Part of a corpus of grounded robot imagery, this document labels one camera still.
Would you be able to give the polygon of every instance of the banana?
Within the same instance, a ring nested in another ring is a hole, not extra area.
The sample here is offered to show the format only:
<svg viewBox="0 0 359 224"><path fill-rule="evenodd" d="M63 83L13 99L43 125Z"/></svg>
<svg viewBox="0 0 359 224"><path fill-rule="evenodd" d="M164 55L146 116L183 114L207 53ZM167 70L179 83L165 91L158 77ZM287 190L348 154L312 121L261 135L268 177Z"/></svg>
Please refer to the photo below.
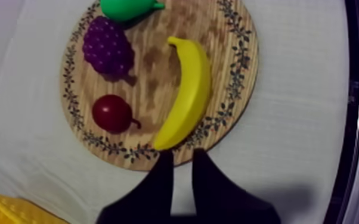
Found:
<svg viewBox="0 0 359 224"><path fill-rule="evenodd" d="M156 150L170 149L183 141L206 112L211 92L208 56L195 41L169 37L181 61L181 85L167 120L154 139Z"/></svg>

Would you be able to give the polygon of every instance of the wood grain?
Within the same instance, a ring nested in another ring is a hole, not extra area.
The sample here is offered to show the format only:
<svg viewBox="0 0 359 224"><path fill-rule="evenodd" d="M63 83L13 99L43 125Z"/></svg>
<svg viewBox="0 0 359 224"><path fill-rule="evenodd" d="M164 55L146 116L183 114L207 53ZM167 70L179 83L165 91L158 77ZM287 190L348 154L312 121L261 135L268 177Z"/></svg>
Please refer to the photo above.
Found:
<svg viewBox="0 0 359 224"><path fill-rule="evenodd" d="M135 67L130 72L137 78L134 86L123 80L106 81L83 59L82 36L92 18L102 15L98 2L74 28L61 66L61 102L73 133L97 157L131 170L150 170L155 164L159 155L151 143L181 84L180 61L175 48L166 43L169 36L199 41L212 69L213 90L206 117L195 133L174 149L176 165L191 160L193 148L209 150L230 131L247 106L258 71L256 30L241 1L161 2L166 4L165 10L126 31L136 54ZM234 82L238 82L237 88L231 88ZM231 97L234 91L239 92L237 97ZM122 97L132 107L142 129L133 125L121 135L100 129L92 119L91 108L106 94Z"/></svg>

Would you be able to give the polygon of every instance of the floral border design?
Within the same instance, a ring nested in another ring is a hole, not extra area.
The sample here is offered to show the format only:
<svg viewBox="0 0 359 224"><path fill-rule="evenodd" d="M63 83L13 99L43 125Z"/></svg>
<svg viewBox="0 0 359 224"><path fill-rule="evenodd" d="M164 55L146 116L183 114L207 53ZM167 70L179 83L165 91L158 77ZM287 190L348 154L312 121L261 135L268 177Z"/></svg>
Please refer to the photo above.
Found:
<svg viewBox="0 0 359 224"><path fill-rule="evenodd" d="M187 148L200 145L204 138L207 138L210 132L217 132L221 126L227 127L228 120L233 116L233 109L237 100L241 99L242 90L245 88L242 83L245 80L243 70L249 69L248 64L250 58L247 56L249 35L252 33L240 26L242 17L238 12L233 10L233 0L218 0L220 11L224 13L224 17L228 18L227 24L230 26L230 33L235 33L238 38L238 45L233 46L236 61L231 64L231 80L227 86L227 100L221 103L217 115L215 117L205 117L198 127L185 140Z"/></svg>
<svg viewBox="0 0 359 224"><path fill-rule="evenodd" d="M180 148L186 145L187 148L195 147L197 144L201 144L204 138L207 138L210 132L218 131L221 126L227 126L227 120L233 116L233 108L236 101L241 99L242 90L245 88L242 83L245 79L243 70L248 69L248 63L250 58L247 56L247 42L249 42L250 30L245 30L240 26L242 17L238 12L233 10L233 0L218 0L217 4L221 6L219 9L224 13L224 17L228 18L227 24L231 26L229 32L235 33L239 39L238 45L233 46L234 56L236 61L231 64L231 80L227 86L227 100L220 105L215 117L205 117L198 127L190 134L190 136L184 140L181 144L173 148L173 151L179 151ZM102 151L107 151L109 155L123 155L124 159L128 159L133 164L135 160L141 159L141 157L151 160L159 156L159 152L151 148L149 144L138 144L133 148L123 147L123 142L112 143L107 137L97 136L91 130L85 129L83 116L79 109L78 95L73 92L72 85L75 83L73 80L73 71L75 70L74 56L76 54L75 44L79 38L83 36L86 26L94 19L96 9L100 7L100 1L93 3L86 11L85 16L81 18L81 22L78 24L77 29L72 33L70 41L72 45L67 47L65 53L66 60L63 67L64 73L64 92L63 98L68 102L68 111L72 118L72 126L82 132L82 140L89 146L95 146Z"/></svg>

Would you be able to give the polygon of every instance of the white tablecloth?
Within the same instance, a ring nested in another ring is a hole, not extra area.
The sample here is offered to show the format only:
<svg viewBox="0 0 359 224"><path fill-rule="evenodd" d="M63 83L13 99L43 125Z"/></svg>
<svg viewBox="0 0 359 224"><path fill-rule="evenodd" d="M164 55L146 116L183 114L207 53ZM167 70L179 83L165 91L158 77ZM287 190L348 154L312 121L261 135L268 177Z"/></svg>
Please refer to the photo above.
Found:
<svg viewBox="0 0 359 224"><path fill-rule="evenodd" d="M0 78L0 193L28 198L72 223L93 223L146 175L91 155L61 109L61 56L91 2L26 1ZM245 114L209 154L233 181L272 202L284 223L321 223L345 126L345 6L341 0L245 4L258 31L261 68ZM175 169L172 212L194 212L191 163Z"/></svg>

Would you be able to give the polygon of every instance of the plastic fruit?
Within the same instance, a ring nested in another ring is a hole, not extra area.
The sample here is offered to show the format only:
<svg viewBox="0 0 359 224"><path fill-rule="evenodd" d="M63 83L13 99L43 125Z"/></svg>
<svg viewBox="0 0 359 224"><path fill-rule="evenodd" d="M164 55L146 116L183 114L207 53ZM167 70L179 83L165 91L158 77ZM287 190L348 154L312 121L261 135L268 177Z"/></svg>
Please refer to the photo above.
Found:
<svg viewBox="0 0 359 224"><path fill-rule="evenodd" d="M101 0L104 15L116 22L131 20L152 9L163 9L165 5L156 0Z"/></svg>
<svg viewBox="0 0 359 224"><path fill-rule="evenodd" d="M132 118L131 106L117 95L99 98L93 105L92 116L99 127L111 133L122 133L131 123L141 128L141 123Z"/></svg>
<svg viewBox="0 0 359 224"><path fill-rule="evenodd" d="M82 50L95 71L112 78L127 76L134 66L135 52L123 29L103 16L89 25Z"/></svg>
<svg viewBox="0 0 359 224"><path fill-rule="evenodd" d="M181 86L167 120L154 140L157 150L170 149L183 141L206 112L211 92L208 56L202 46L190 40L170 37L181 61Z"/></svg>

